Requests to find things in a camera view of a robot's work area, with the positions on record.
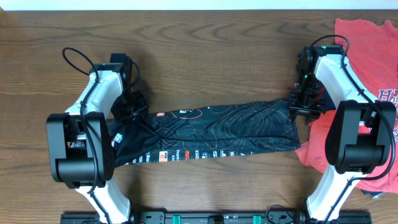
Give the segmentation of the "black patterned sports jersey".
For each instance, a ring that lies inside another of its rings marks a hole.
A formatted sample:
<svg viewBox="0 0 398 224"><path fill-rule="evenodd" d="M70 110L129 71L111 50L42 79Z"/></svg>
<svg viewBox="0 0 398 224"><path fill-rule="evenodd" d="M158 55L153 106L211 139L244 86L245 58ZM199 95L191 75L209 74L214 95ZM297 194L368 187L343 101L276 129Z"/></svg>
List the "black patterned sports jersey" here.
<svg viewBox="0 0 398 224"><path fill-rule="evenodd" d="M286 100L207 106L107 121L116 166L298 149Z"/></svg>

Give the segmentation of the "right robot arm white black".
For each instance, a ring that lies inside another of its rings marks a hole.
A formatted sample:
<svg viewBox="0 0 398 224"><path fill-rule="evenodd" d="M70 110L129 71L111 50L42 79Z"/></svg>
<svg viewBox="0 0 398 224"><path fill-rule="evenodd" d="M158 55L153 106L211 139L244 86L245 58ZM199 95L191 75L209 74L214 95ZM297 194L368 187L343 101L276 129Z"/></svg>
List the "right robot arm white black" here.
<svg viewBox="0 0 398 224"><path fill-rule="evenodd" d="M289 95L290 115L315 121L326 112L324 93L336 113L325 139L326 171L293 223L371 223L368 212L340 209L359 181L371 180L369 174L386 164L377 175L384 177L395 159L396 107L366 89L351 69L347 51L342 45L311 44L297 57L298 91Z"/></svg>

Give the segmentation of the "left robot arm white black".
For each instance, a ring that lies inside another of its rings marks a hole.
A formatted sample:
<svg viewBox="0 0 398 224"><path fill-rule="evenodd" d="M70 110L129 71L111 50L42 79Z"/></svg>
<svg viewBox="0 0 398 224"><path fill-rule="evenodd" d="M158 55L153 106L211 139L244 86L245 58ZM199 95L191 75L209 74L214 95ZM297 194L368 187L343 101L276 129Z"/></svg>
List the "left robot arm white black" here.
<svg viewBox="0 0 398 224"><path fill-rule="evenodd" d="M113 178L116 153L106 118L119 122L141 117L148 105L132 87L136 62L96 64L77 101L46 121L50 170L57 182L82 194L97 212L99 223L135 223L131 201Z"/></svg>

